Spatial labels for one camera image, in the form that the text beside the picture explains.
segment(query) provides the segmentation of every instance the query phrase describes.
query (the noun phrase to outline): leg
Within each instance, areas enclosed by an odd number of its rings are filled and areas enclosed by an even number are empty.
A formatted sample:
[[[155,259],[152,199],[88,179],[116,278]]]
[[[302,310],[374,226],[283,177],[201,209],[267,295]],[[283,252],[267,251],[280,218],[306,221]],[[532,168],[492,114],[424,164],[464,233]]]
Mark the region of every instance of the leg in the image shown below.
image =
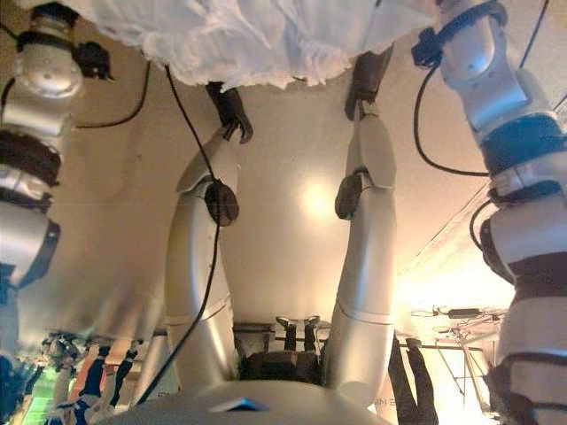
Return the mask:
[[[100,397],[100,381],[103,378],[103,366],[105,365],[105,359],[109,352],[109,346],[101,346],[98,348],[98,357],[92,362],[92,365],[90,365],[85,387],[79,393],[79,396],[89,395]]]
[[[298,329],[296,322],[292,322],[287,317],[283,316],[277,316],[276,321],[285,329],[285,343],[283,349],[295,352],[297,349],[296,333]]]
[[[137,354],[138,351],[136,350],[128,350],[126,353],[126,358],[120,363],[120,366],[118,366],[118,371],[116,372],[116,384],[114,386],[114,395],[110,400],[110,406],[116,407],[116,404],[118,403],[118,400],[120,398],[120,388],[122,388],[124,378],[132,368],[132,363],[134,362]]]
[[[319,316],[311,316],[305,320],[305,343],[306,352],[315,352],[315,327],[319,323]]]
[[[425,360],[416,345],[408,350],[409,365],[416,379],[417,409],[423,424],[437,425],[439,419],[433,403],[433,384],[425,366]]]
[[[289,324],[285,330],[285,344],[283,345],[284,350],[290,350],[295,352],[297,349],[297,344],[295,341],[297,333],[297,326]]]
[[[392,382],[393,396],[396,400],[396,411],[398,413],[398,423],[414,423],[418,420],[419,412],[416,401],[409,387],[408,376],[404,369],[401,358],[400,342],[394,337],[392,342],[392,354],[388,365],[388,375]]]

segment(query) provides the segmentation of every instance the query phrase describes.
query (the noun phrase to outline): white fabric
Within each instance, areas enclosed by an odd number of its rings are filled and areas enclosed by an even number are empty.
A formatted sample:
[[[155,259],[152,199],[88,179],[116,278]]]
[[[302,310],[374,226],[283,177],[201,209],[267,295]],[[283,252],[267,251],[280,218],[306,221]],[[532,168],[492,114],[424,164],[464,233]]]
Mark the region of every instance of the white fabric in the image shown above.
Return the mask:
[[[170,64],[186,84],[224,89],[292,77],[324,83],[367,50],[430,25],[422,0],[60,0],[100,32]],[[20,5],[42,3],[19,0]]]

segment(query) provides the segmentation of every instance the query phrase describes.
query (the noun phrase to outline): black joint cover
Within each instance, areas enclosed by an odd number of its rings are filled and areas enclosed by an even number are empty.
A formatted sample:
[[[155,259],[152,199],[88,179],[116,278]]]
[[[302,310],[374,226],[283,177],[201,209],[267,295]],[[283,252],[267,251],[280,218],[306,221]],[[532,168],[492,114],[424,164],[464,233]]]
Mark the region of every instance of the black joint cover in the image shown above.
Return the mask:
[[[31,135],[0,131],[0,161],[39,177],[50,187],[57,182],[61,158]]]
[[[79,13],[57,2],[42,4],[32,10],[32,20],[45,15],[62,19],[69,24],[69,27],[74,27],[74,23],[79,19]]]
[[[335,198],[335,213],[341,220],[350,220],[353,217],[361,193],[362,178],[360,174],[348,175],[340,183]]]
[[[220,180],[214,181],[206,189],[205,202],[214,222],[222,227],[232,224],[240,212],[237,196]]]

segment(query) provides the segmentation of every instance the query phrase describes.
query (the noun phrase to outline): cable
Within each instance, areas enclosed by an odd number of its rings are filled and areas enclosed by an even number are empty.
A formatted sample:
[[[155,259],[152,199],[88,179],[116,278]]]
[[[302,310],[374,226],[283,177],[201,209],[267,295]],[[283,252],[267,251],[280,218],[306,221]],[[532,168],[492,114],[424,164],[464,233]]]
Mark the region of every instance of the cable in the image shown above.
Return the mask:
[[[174,94],[175,101],[177,102],[177,105],[179,106],[179,109],[181,110],[183,117],[185,118],[185,122],[187,123],[187,125],[191,129],[191,132],[195,136],[195,141],[197,142],[197,145],[199,147],[199,150],[200,150],[200,153],[203,157],[203,160],[205,161],[206,166],[209,169],[209,173],[211,174],[211,176],[213,177],[213,179],[216,182],[219,182],[219,180],[217,180],[214,177],[214,172],[213,172],[213,169],[211,167],[211,162],[209,161],[209,158],[206,155],[205,149],[203,148],[203,145],[201,144],[201,142],[198,138],[197,131],[195,131],[195,128],[193,127],[193,124],[191,123],[189,116],[187,115],[187,112],[185,111],[185,108],[183,108],[183,104],[181,103],[179,96],[177,95],[177,90],[175,89],[174,81],[171,77],[171,73],[169,72],[169,66],[166,66],[166,74],[167,74],[167,79],[169,80],[169,85],[171,86],[171,91]],[[191,325],[189,326],[189,328],[187,329],[187,331],[185,332],[185,334],[183,335],[183,337],[181,338],[181,340],[179,341],[179,343],[177,344],[175,349],[169,355],[169,357],[167,358],[166,362],[161,367],[159,372],[151,380],[150,385],[148,385],[148,388],[146,388],[146,390],[144,391],[144,394],[142,394],[140,399],[136,402],[136,405],[142,404],[145,400],[147,400],[147,398],[150,396],[150,394],[153,392],[153,390],[155,390],[159,381],[161,380],[163,375],[166,373],[166,371],[169,369],[169,367],[171,366],[171,364],[175,360],[175,357],[177,356],[179,351],[183,348],[183,346],[185,345],[185,342],[187,342],[190,335],[193,333],[193,331],[197,327],[199,321],[203,317],[203,314],[205,313],[206,303],[209,299],[209,295],[211,293],[211,288],[213,286],[214,269],[216,268],[216,261],[217,261],[218,250],[219,250],[219,234],[221,233],[220,214],[221,214],[221,203],[220,203],[220,199],[218,199],[217,203],[216,203],[217,220],[215,220],[216,230],[214,231],[213,261],[212,261],[212,264],[211,264],[211,270],[209,272],[209,276],[208,276],[207,281],[206,281],[206,289],[205,289],[205,295],[203,296],[203,302],[201,303],[201,306],[198,310],[197,316],[195,316],[195,320],[191,323]]]
[[[219,204],[217,203],[217,213],[219,211],[220,211],[220,207],[219,207]],[[183,335],[183,337],[181,338],[181,340],[179,341],[179,343],[177,344],[175,349],[169,355],[169,357],[167,358],[167,361],[164,363],[164,365],[161,367],[159,372],[151,380],[150,385],[148,385],[148,388],[146,388],[146,390],[144,391],[144,394],[142,394],[140,399],[136,402],[136,406],[141,405],[145,400],[147,400],[147,398],[150,396],[151,392],[156,388],[159,381],[161,380],[163,375],[166,373],[166,371],[169,369],[169,367],[171,366],[171,364],[175,360],[175,357],[177,356],[179,351],[183,348],[183,346],[185,345],[185,342],[189,339],[190,335],[193,333],[193,330],[195,330],[199,321],[203,317],[203,314],[205,313],[206,302],[209,299],[209,294],[211,293],[211,287],[213,286],[214,269],[215,269],[215,266],[216,266],[217,253],[218,253],[218,248],[219,248],[219,234],[221,233],[221,225],[219,224],[219,222],[220,221],[217,220],[216,230],[214,232],[213,263],[211,265],[211,271],[209,272],[209,277],[208,277],[207,282],[206,282],[205,296],[203,297],[203,302],[201,303],[201,308],[199,308],[197,316],[195,316],[195,320],[191,323],[191,326],[189,326],[189,329],[187,329],[187,332],[185,332],[185,334]]]
[[[561,107],[561,105],[565,102],[566,99],[567,99],[567,93],[565,93],[561,98],[561,100],[555,104],[555,106],[553,107],[553,112],[557,112],[557,110]]]
[[[150,80],[150,69],[151,69],[151,62],[148,62],[148,64],[145,67],[145,77],[144,77],[144,86],[142,88],[142,95],[140,96],[140,100],[138,101],[138,104],[136,105],[136,108],[134,108],[134,111],[132,111],[128,116],[122,118],[121,120],[116,120],[116,121],[111,121],[111,122],[102,122],[102,123],[79,123],[76,127],[77,128],[108,128],[108,127],[116,127],[119,126],[120,124],[124,124],[130,120],[133,120],[136,115],[142,111],[142,107],[144,106],[144,102],[145,102],[145,96],[148,92],[148,81]]]
[[[2,89],[2,98],[0,100],[0,102],[1,102],[0,103],[0,122],[2,121],[2,117],[4,116],[4,107],[6,106],[6,102],[8,101],[8,95],[10,94],[10,90],[12,89],[14,82],[16,82],[16,80],[13,77],[11,77],[11,79],[8,82],[6,82],[6,85]]]
[[[18,36],[16,35],[16,33],[14,33],[11,29],[9,29],[6,25],[4,25],[2,22],[0,22],[0,28],[3,29],[3,31],[8,34],[13,40],[18,40]]]
[[[472,239],[472,242],[477,246],[477,248],[479,248],[482,251],[482,245],[480,244],[480,242],[477,239],[477,235],[475,234],[475,221],[478,217],[478,215],[480,214],[480,212],[482,210],[484,210],[487,206],[489,206],[493,201],[491,199],[488,199],[487,201],[485,201],[479,208],[477,208],[477,210],[470,216],[470,221],[469,221],[469,234],[470,234],[470,239]]]
[[[468,175],[471,177],[488,177],[489,174],[484,172],[481,173],[477,171],[463,171],[463,170],[457,170],[455,168],[449,168],[448,166],[442,166],[429,159],[429,157],[423,151],[421,141],[419,139],[419,110],[421,108],[423,93],[425,92],[427,83],[429,82],[435,71],[437,71],[437,68],[439,68],[439,63],[435,64],[433,68],[430,69],[430,71],[427,73],[427,75],[425,75],[425,78],[423,78],[422,85],[419,88],[419,91],[417,92],[416,106],[414,109],[414,142],[416,143],[417,152],[422,157],[423,161],[425,161],[425,163],[427,163],[429,166],[437,168],[438,170],[441,171],[445,171],[446,173]]]
[[[213,180],[216,180],[216,177],[214,176],[213,168],[211,167],[211,162],[209,161],[209,158],[205,153],[205,149],[203,148],[203,144],[201,143],[200,139],[198,138],[197,131],[195,131],[195,128],[193,127],[193,124],[191,123],[191,120],[187,116],[187,112],[185,111],[185,108],[183,108],[183,104],[181,103],[181,99],[179,98],[179,95],[177,95],[177,90],[175,89],[174,80],[171,77],[171,72],[169,71],[168,65],[166,65],[166,75],[167,75],[167,79],[169,80],[169,86],[171,87],[171,91],[174,94],[175,101],[177,102],[177,106],[179,106],[179,109],[181,110],[181,113],[183,114],[183,117],[185,118],[185,122],[187,123],[187,125],[189,126],[189,128],[191,130],[191,133],[193,133],[193,136],[195,137],[195,141],[197,142],[198,148],[201,151],[201,155],[203,157],[203,160],[205,161],[206,167],[208,168],[211,177],[213,177]]]
[[[530,41],[528,42],[527,46],[525,46],[524,55],[522,56],[522,60],[520,61],[519,68],[522,69],[524,67],[525,61],[530,56],[530,51],[532,51],[533,42],[535,42],[535,38],[538,36],[538,32],[540,31],[541,22],[543,21],[543,17],[546,14],[546,10],[549,6],[549,0],[546,0],[541,6],[540,16],[535,24],[535,28],[532,31],[532,36],[530,37]]]

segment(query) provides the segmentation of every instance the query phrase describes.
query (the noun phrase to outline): humanoid robot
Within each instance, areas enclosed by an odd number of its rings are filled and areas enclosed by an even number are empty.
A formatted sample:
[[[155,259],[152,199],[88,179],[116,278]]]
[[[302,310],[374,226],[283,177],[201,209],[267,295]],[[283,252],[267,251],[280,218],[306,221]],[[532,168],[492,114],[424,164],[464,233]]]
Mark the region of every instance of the humanoid robot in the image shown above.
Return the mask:
[[[440,68],[461,97],[499,208],[481,228],[485,261],[516,288],[487,377],[494,408],[503,423],[561,423],[567,415],[567,137],[533,76],[507,55],[503,7],[494,0],[437,3],[442,29],[421,33],[414,61],[430,69],[428,78]],[[53,10],[32,15],[29,35],[19,40],[14,86],[3,99],[0,145],[9,155],[0,179],[0,255],[8,291],[45,273],[58,234],[45,215],[46,199],[82,76],[69,38],[76,16]],[[53,72],[54,63],[61,73]],[[233,114],[219,107],[222,127],[177,186],[166,316],[181,391],[114,421],[386,423],[366,408],[384,380],[393,337],[395,162],[386,128],[364,112],[362,99],[354,102],[354,135],[336,200],[350,236],[318,383],[262,380],[261,374],[239,380],[217,243],[220,229],[238,215],[235,129],[244,129],[243,141],[252,129],[232,99]],[[263,361],[297,365],[299,354],[268,353]]]

